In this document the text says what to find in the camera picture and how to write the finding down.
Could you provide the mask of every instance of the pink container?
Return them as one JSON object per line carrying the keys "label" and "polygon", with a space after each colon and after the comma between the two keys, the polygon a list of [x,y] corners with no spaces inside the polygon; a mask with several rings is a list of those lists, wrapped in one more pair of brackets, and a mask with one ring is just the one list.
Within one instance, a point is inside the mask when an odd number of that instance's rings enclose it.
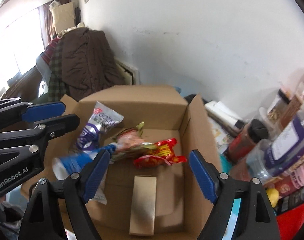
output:
{"label": "pink container", "polygon": [[284,179],[274,184],[280,197],[285,197],[304,186],[304,163]]}

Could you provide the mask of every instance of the brown curtain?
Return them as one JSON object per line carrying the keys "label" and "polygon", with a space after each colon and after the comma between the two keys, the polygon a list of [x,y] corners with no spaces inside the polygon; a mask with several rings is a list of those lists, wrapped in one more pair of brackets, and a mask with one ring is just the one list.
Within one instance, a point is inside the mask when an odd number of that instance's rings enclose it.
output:
{"label": "brown curtain", "polygon": [[[60,4],[66,4],[71,2],[71,0],[56,0]],[[53,2],[47,2],[41,6],[39,6],[39,15],[40,15],[40,23],[41,23],[41,33],[42,40],[44,44],[44,48],[49,44],[55,35],[55,28],[53,25],[52,13],[49,8],[49,4]]]}

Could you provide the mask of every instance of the blue rubber pad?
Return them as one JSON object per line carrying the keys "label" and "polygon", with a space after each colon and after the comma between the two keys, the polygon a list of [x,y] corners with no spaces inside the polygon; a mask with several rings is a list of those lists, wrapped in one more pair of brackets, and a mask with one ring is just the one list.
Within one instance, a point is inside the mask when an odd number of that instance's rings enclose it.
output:
{"label": "blue rubber pad", "polygon": [[189,164],[203,196],[214,204],[218,198],[215,193],[215,184],[202,162],[193,151],[189,155]]}
{"label": "blue rubber pad", "polygon": [[90,199],[94,198],[96,191],[101,183],[105,171],[108,169],[110,162],[110,153],[105,151],[99,160],[98,164],[94,167],[89,175],[85,185],[84,194],[82,196],[84,203],[87,203]]}
{"label": "blue rubber pad", "polygon": [[24,114],[22,121],[36,122],[48,118],[60,116],[65,111],[65,104],[62,102],[47,103],[29,106]]}

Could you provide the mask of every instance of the silver bolt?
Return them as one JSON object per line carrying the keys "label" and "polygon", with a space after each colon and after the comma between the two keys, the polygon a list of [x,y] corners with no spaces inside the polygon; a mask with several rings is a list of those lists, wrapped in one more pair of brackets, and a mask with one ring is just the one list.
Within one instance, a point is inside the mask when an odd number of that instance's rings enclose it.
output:
{"label": "silver bolt", "polygon": [[39,147],[37,145],[31,145],[30,148],[29,148],[29,151],[31,153],[35,153],[35,152],[38,151],[38,149],[39,149]]}
{"label": "silver bolt", "polygon": [[77,172],[71,174],[71,179],[77,179],[79,174]]}
{"label": "silver bolt", "polygon": [[254,184],[260,184],[260,180],[259,180],[258,178],[253,178],[253,179],[252,179],[252,182],[253,182]]}
{"label": "silver bolt", "polygon": [[47,182],[46,178],[42,178],[39,180],[39,183],[40,184],[45,184]]}
{"label": "silver bolt", "polygon": [[39,124],[37,127],[38,127],[39,129],[44,129],[44,128],[45,128],[45,125],[44,125],[44,124]]}
{"label": "silver bolt", "polygon": [[221,179],[227,179],[229,177],[229,175],[228,174],[226,174],[226,173],[220,173],[220,178]]}

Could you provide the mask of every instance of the red striped cloth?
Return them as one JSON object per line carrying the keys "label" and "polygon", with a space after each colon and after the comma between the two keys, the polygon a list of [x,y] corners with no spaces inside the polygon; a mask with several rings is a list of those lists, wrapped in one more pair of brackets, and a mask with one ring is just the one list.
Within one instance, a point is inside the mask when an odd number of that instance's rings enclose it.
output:
{"label": "red striped cloth", "polygon": [[48,65],[50,64],[50,60],[52,58],[54,49],[55,49],[56,45],[58,44],[59,40],[60,40],[59,38],[55,38],[52,41],[50,41],[49,45],[46,46],[45,51],[40,54],[40,56],[42,57],[42,59]]}

